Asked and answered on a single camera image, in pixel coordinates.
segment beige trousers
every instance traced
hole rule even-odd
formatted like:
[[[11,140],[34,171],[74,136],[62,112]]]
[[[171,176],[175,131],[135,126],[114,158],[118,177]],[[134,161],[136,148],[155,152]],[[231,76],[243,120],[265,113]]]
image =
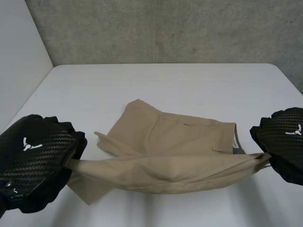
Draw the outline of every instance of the beige trousers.
[[[176,194],[229,186],[264,168],[270,158],[233,154],[235,127],[133,101],[108,135],[95,132],[98,147],[116,157],[71,160],[68,186],[87,204],[112,188]]]

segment black glove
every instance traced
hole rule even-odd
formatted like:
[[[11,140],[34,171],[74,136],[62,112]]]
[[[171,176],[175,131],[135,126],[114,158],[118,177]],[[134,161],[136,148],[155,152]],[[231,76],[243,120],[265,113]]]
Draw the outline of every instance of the black glove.
[[[0,198],[7,210],[38,212],[57,197],[87,140],[70,122],[39,115],[23,117],[0,135]]]
[[[303,185],[303,109],[294,107],[262,118],[250,134],[271,155],[273,169],[289,182]]]

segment fabric fold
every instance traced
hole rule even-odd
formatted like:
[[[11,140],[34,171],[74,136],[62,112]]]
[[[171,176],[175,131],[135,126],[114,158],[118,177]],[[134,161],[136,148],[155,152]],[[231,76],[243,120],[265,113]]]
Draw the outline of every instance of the fabric fold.
[[[164,113],[135,100],[98,147],[115,158],[71,160],[68,186],[87,204],[111,188],[177,194],[218,189],[258,172],[269,154],[241,149],[235,123]]]

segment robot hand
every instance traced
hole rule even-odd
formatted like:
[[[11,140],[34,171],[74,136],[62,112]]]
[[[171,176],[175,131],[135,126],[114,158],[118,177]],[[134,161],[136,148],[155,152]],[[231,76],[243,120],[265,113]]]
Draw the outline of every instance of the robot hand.
[[[281,177],[303,185],[303,109],[294,107],[262,118],[250,134],[259,147],[271,155],[269,162]]]
[[[87,140],[70,122],[39,115],[23,117],[0,135],[0,217],[5,210],[38,212],[57,197]]]

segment white logo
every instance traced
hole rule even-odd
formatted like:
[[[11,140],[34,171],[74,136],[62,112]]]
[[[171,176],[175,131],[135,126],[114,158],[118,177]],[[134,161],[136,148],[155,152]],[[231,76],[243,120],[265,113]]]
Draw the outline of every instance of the white logo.
[[[23,138],[23,146],[24,146],[23,151],[26,151],[26,150],[28,150],[28,149],[31,150],[31,149],[35,149],[35,148],[42,147],[43,145],[40,144],[40,145],[37,145],[37,146],[32,146],[32,145],[30,145],[30,144],[27,143],[27,138],[24,137],[24,138]]]
[[[286,132],[285,134],[287,134],[287,135],[300,135],[300,136],[302,136],[302,133],[301,133],[301,125],[300,124],[298,124],[298,127],[299,127],[299,129],[298,130],[296,130],[296,131],[294,131],[294,132]]]

